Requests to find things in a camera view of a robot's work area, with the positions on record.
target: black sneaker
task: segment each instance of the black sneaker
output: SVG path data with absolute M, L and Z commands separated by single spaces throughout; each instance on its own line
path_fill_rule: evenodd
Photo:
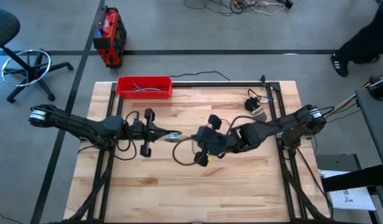
M 379 59 L 380 59 L 380 57 L 379 57 L 379 55 L 377 55 L 371 60 L 367 60 L 367 61 L 363 61 L 363 62 L 354 62 L 354 63 L 356 63 L 356 64 L 374 63 L 374 62 L 377 62 Z
M 348 61 L 340 60 L 336 57 L 335 54 L 331 56 L 331 62 L 333 63 L 333 67 L 335 72 L 342 77 L 346 77 L 348 75 Z

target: concrete floor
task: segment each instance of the concrete floor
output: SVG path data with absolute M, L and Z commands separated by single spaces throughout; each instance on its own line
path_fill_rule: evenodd
M 128 50 L 181 49 L 310 49 L 339 48 L 370 23 L 377 9 L 370 0 L 298 0 L 290 11 L 275 17 L 245 13 L 224 17 L 206 9 L 192 10 L 181 0 L 107 0 L 117 7 L 128 31 Z M 85 47 L 99 0 L 1 0 L 0 8 L 21 22 L 12 50 L 79 50 Z M 52 56 L 55 63 L 69 61 L 75 71 L 55 71 L 45 81 L 56 94 L 55 105 L 67 104 L 81 55 Z M 0 56 L 1 65 L 7 59 Z M 383 58 L 369 65 L 351 65 L 350 76 L 333 70 L 329 55 L 156 55 L 125 56 L 120 75 L 178 75 L 218 70 L 231 80 L 295 80 L 303 104 L 336 105 L 371 75 L 383 75 Z M 73 113 L 85 116 L 93 84 L 116 80 L 99 56 L 89 56 Z M 176 80 L 221 80 L 215 75 Z M 48 103 L 39 86 L 31 86 L 9 104 L 13 87 L 0 77 L 0 213 L 29 223 L 49 161 L 56 129 L 29 125 L 29 108 Z M 363 167 L 380 163 L 361 114 L 328 124 L 317 137 L 318 154 L 356 153 Z M 42 222 L 59 221 L 64 213 L 78 140 L 65 136 Z M 337 220 L 370 223 L 364 212 L 337 211 Z M 12 223 L 0 217 L 0 223 Z

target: wooden tabletop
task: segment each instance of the wooden tabletop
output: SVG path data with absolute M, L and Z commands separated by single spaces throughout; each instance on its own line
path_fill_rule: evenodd
M 292 113 L 301 107 L 296 84 L 280 84 L 286 113 Z M 110 88 L 111 82 L 95 84 L 88 119 L 100 121 L 105 118 Z M 157 126 L 180 130 L 184 136 L 189 136 L 195 134 L 199 126 L 207 124 L 210 114 L 230 122 L 236 116 L 250 115 L 244 108 L 248 88 L 176 87 L 169 100 L 125 100 L 122 117 L 138 110 L 141 120 L 145 122 L 144 110 L 152 108 L 156 113 L 154 123 Z M 266 95 L 262 87 L 251 89 L 259 95 Z M 113 114 L 118 99 L 115 99 Z M 268 121 L 271 120 L 269 106 L 263 107 Z M 246 122 L 250 120 L 239 119 L 236 124 Z M 227 128 L 229 125 L 223 122 L 220 131 L 224 132 Z M 141 143 L 136 141 L 138 153 Z M 127 144 L 122 141 L 120 146 L 126 147 Z M 83 143 L 81 147 L 87 145 L 90 143 Z M 267 138 L 255 150 L 227 154 L 223 159 L 214 158 L 207 167 L 180 166 L 172 159 L 173 146 L 162 138 L 150 144 L 151 158 L 137 155 L 132 161 L 114 161 L 106 222 L 289 221 L 274 137 Z M 302 139 L 300 150 L 319 179 L 310 142 Z M 133 153 L 133 149 L 116 151 L 117 156 L 124 158 L 131 157 Z M 194 157 L 192 142 L 179 145 L 176 156 L 183 162 L 191 162 Z M 87 149 L 78 155 L 64 218 L 73 215 L 90 193 L 97 157 L 97 149 Z M 328 216 L 326 201 L 300 156 L 296 156 L 296 161 L 303 190 L 321 213 Z M 299 213 L 295 192 L 292 192 L 295 210 Z M 96 204 L 97 211 L 100 198 L 101 194 Z

